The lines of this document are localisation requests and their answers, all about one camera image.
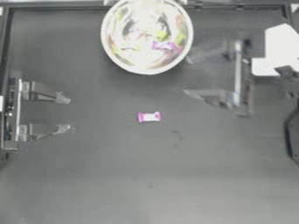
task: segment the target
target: dark gray surface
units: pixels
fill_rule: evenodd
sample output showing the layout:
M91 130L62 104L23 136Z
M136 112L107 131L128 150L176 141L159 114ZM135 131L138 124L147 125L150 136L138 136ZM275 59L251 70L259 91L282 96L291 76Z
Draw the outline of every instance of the dark gray surface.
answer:
M278 87L258 87L256 114L239 119L183 94L231 88L222 41L252 37L251 55L262 55L263 29L283 23L279 15L192 13L194 64L146 77L103 52L103 12L13 15L9 67L72 98L67 106L24 103L23 122L74 129L24 145L1 169L0 223L296 223L299 167L283 136L295 103ZM136 122L136 112L156 110L160 123Z

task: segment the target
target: purple candy wrapper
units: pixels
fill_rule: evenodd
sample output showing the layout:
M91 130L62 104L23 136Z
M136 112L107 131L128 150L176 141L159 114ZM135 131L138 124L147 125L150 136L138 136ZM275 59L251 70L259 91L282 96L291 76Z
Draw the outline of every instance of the purple candy wrapper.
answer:
M138 121L140 123L150 123L150 122L160 122L162 121L162 113L155 112L152 114L148 113L138 113Z

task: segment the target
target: white bowl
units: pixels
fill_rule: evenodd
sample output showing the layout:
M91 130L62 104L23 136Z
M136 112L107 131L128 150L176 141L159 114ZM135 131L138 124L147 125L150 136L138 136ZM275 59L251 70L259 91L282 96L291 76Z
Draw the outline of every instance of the white bowl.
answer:
M120 0L102 24L102 44L112 61L135 74L160 74L192 47L192 21L174 0Z

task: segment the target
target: white object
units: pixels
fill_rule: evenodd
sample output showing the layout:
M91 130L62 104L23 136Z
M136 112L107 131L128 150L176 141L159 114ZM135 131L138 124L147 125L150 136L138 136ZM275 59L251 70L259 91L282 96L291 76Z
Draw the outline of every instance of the white object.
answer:
M279 76L275 69L286 66L299 72L299 34L282 24L266 30L266 57L252 59L252 74Z

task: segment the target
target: metal clamp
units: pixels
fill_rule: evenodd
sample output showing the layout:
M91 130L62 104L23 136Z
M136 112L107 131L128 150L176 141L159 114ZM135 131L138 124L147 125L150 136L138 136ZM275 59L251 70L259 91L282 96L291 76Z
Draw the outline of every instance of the metal clamp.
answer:
M235 89L227 91L223 89L184 90L191 98L198 98L211 106L231 109L238 116L251 116L252 114L252 93L254 80L248 73L248 60L244 59L244 41L235 42Z
M20 142L31 142L66 133L68 124L20 124L21 98L29 101L47 101L68 104L71 99L36 81L23 82L17 71L9 73L8 89L4 104L4 151L17 151Z

